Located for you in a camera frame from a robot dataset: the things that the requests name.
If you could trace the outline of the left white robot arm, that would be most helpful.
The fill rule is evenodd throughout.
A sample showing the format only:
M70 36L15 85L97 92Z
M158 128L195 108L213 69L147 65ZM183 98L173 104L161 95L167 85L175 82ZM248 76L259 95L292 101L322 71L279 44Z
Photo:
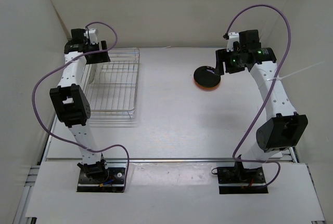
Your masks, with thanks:
M60 122L71 131L82 156L78 164L80 170L89 179L104 182L109 177L103 154L92 152L97 150L88 119L91 117L91 107L81 88L84 68L87 64L110 61L106 51L85 55L77 60L75 57L90 51L107 49L106 41L98 42L96 29L72 29L70 39L64 49L67 65L57 87L50 89L49 94L55 112Z

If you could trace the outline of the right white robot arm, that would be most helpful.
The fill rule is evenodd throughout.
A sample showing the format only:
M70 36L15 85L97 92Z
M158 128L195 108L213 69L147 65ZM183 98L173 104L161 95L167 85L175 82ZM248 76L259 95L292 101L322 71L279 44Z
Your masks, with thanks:
M255 80L265 102L266 122L255 133L255 144L237 160L234 177L246 182L252 177L252 169L280 151L298 144L307 125L306 115L299 114L291 104L279 76L273 50L262 47L258 30L224 35L227 47L217 50L215 74L237 73L248 70Z

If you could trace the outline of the clear glass plate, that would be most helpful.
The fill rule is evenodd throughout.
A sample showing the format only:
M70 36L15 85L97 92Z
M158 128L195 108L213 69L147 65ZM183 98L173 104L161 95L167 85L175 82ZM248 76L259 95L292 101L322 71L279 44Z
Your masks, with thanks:
M88 83L94 84L99 82L99 65L98 64L92 64L91 65L91 71L88 77Z

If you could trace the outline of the black plastic plate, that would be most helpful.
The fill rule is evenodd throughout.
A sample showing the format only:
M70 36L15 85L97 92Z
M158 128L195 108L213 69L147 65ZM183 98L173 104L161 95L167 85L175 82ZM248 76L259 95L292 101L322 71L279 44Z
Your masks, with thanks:
M221 77L214 73L214 68L201 66L194 71L194 81L204 87L213 87L220 84Z

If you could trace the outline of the orange plastic plate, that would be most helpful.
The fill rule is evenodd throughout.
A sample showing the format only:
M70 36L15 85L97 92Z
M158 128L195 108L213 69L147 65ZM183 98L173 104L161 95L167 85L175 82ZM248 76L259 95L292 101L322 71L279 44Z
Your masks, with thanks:
M194 84L197 86L197 88L203 90L203 91L213 91L213 90L216 90L219 88L220 84L217 84L213 87L204 87L204 86L201 86L200 84L198 84L196 81L194 81Z

